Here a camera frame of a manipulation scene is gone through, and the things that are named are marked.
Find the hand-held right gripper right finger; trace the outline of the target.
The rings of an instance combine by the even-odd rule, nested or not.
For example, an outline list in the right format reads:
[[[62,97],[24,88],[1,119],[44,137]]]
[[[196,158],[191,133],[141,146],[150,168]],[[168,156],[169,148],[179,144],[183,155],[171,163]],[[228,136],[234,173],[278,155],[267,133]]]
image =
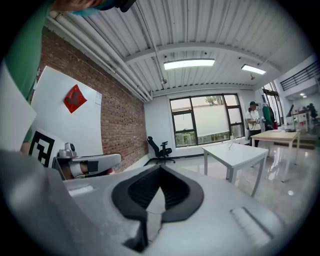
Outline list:
[[[187,220],[162,224],[147,256],[264,256],[284,222],[255,198],[223,179],[170,168],[201,185],[204,199]]]

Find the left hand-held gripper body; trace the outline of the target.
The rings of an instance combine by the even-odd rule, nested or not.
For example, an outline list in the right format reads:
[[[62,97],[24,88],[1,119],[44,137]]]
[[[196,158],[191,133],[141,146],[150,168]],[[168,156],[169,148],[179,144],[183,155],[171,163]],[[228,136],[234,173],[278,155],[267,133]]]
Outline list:
[[[77,157],[75,146],[40,128],[33,132],[28,154],[44,167],[58,171],[63,180],[78,176],[78,164],[73,161]]]

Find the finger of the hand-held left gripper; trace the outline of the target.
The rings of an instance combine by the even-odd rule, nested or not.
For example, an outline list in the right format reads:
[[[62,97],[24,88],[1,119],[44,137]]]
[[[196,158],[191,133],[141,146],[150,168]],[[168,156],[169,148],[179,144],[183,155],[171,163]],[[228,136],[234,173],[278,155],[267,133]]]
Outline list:
[[[110,168],[119,165],[122,161],[122,156],[119,153],[102,154],[93,156],[82,156],[71,159],[72,163],[87,162],[89,172],[104,172]]]

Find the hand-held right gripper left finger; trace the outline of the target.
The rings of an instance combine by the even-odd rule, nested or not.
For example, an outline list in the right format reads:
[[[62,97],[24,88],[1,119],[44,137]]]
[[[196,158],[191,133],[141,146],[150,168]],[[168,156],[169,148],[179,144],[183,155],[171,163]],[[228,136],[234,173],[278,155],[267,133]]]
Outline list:
[[[159,239],[148,240],[147,224],[159,229],[160,215],[148,220],[145,207],[128,195],[131,183],[151,184],[157,166],[64,182],[63,213],[75,256],[162,256]]]

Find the person's left hand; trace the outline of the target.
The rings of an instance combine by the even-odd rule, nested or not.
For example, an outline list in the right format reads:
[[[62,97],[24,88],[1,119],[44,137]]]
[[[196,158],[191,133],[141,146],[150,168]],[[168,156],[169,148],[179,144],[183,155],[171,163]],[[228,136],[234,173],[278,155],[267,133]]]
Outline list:
[[[107,170],[94,174],[93,171],[97,166],[98,165],[93,161],[82,161],[74,163],[67,162],[61,165],[61,171],[66,180],[106,176],[110,175],[114,171],[114,168],[111,167]]]

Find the black office chair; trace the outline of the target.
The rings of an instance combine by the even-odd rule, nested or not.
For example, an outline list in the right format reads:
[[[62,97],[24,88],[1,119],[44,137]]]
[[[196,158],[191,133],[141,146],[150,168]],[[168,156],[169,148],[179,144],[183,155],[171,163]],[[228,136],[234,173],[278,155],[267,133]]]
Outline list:
[[[162,142],[160,145],[161,148],[155,144],[152,136],[148,136],[147,141],[154,150],[155,158],[152,160],[155,161],[156,164],[165,164],[166,162],[173,162],[174,164],[176,163],[174,159],[169,157],[169,155],[172,153],[172,149],[167,148],[168,141]]]

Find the red paper decoration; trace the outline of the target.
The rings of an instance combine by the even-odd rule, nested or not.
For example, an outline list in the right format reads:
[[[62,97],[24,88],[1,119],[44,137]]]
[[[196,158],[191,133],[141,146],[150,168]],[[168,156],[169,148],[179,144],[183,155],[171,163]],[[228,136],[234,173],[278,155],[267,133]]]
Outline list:
[[[67,93],[63,102],[64,102],[64,105],[66,106],[66,108],[72,114],[80,106],[82,106],[84,103],[86,103],[87,99],[84,97],[84,95],[80,91],[78,85],[76,84]]]

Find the white rectangular table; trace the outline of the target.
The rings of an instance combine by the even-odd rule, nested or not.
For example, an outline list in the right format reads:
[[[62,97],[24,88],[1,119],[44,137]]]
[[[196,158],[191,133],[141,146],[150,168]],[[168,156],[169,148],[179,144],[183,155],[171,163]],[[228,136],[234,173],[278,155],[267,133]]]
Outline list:
[[[227,180],[233,185],[236,182],[239,170],[259,164],[256,182],[251,193],[252,197],[255,196],[266,166],[269,153],[268,149],[238,143],[233,145],[232,150],[227,149],[227,143],[205,146],[202,149],[204,156],[204,175],[208,174],[208,156],[211,156],[227,168]]]

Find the black framed window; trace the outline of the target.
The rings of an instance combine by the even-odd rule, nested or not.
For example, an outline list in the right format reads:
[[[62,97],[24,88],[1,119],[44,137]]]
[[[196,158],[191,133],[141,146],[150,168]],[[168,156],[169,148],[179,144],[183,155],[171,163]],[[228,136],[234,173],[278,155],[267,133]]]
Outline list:
[[[174,141],[177,148],[224,142],[245,136],[244,117],[236,93],[187,96],[171,99],[169,102]],[[225,107],[229,131],[199,137],[193,108],[220,105]]]

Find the white ceiling pipe run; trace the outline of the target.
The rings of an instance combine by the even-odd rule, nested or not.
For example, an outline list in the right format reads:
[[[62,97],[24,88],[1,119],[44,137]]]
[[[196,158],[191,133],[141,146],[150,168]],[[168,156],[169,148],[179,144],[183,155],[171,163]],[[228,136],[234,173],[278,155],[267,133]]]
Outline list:
[[[107,39],[84,17],[51,11],[47,20],[47,26],[51,26],[56,33],[65,37],[66,41],[87,54],[141,101],[149,102],[153,99],[153,92],[144,86],[141,79],[116,53]]]

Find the white roller blind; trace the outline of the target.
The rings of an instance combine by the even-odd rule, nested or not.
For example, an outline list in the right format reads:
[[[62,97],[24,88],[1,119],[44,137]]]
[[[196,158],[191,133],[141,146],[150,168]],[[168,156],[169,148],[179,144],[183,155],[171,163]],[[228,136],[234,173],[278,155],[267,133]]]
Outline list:
[[[193,107],[197,135],[199,137],[229,131],[224,105],[201,105]]]

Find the wooden rectangular table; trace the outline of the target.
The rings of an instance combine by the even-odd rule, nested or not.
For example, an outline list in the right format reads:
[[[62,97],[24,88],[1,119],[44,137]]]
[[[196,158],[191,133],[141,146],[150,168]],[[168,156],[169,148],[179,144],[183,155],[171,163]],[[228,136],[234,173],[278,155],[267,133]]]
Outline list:
[[[296,141],[296,151],[295,151],[295,158],[294,158],[293,164],[294,165],[297,164],[298,154],[299,154],[298,152],[300,148],[300,136],[301,136],[301,133],[299,131],[285,131],[281,129],[268,130],[268,131],[261,132],[259,134],[255,134],[251,136],[253,147],[255,146],[256,140],[288,144],[288,157],[286,159],[284,174],[281,180],[283,183],[287,180],[287,175],[289,173],[289,166],[293,156],[294,141]]]

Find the green garment on rack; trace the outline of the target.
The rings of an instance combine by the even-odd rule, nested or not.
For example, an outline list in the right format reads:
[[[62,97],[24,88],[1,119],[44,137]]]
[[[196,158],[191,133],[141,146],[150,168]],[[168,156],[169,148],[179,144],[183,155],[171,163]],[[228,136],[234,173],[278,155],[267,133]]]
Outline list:
[[[268,105],[264,104],[262,107],[262,113],[264,117],[265,130],[266,131],[273,130],[274,122],[275,122],[273,110]]]

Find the long ceiling light panel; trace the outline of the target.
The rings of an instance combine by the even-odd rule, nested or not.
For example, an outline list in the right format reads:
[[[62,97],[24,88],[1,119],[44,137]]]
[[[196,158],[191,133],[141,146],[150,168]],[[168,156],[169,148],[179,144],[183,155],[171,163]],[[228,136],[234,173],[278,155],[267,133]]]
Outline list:
[[[212,67],[215,63],[214,59],[184,59],[175,60],[164,63],[165,70],[173,70],[190,67]]]
[[[265,70],[262,70],[260,68],[257,68],[257,67],[251,66],[251,65],[247,65],[247,64],[244,64],[241,67],[241,69],[243,71],[248,71],[248,72],[256,73],[256,74],[259,74],[259,75],[264,75],[266,73]]]

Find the black mezzanine railing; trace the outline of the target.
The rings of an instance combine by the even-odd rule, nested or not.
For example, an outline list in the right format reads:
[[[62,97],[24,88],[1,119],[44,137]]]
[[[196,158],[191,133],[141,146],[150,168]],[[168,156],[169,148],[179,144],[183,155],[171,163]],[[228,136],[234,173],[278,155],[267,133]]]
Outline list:
[[[290,76],[289,78],[280,82],[282,89],[287,91],[303,82],[314,78],[315,76],[320,75],[320,61],[317,60],[307,66],[306,68],[302,69],[301,71],[297,72],[296,74]]]

